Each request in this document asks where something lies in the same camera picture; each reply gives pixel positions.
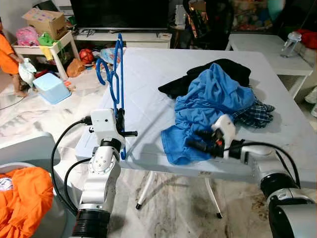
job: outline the television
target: television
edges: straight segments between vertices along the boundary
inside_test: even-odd
[[[79,28],[163,30],[168,0],[71,0]]]

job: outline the child's leg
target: child's leg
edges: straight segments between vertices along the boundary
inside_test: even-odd
[[[20,76],[19,74],[12,75],[13,87],[14,87],[14,94],[18,97],[26,97],[27,94],[20,90]]]

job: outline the light blue plastic basket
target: light blue plastic basket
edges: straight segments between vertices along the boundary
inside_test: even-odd
[[[42,97],[51,104],[59,103],[71,95],[71,92],[64,85],[63,81],[52,73],[44,74],[35,79],[33,83]]]

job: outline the child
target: child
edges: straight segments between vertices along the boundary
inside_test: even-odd
[[[23,63],[13,51],[10,43],[2,34],[2,23],[0,18],[0,67],[3,72],[12,75],[14,94],[18,97],[26,97],[27,94],[21,91],[18,63]]]

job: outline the pink bag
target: pink bag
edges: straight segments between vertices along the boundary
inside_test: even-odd
[[[34,27],[28,26],[20,28],[16,31],[16,37],[18,39],[19,46],[38,46],[39,34]]]

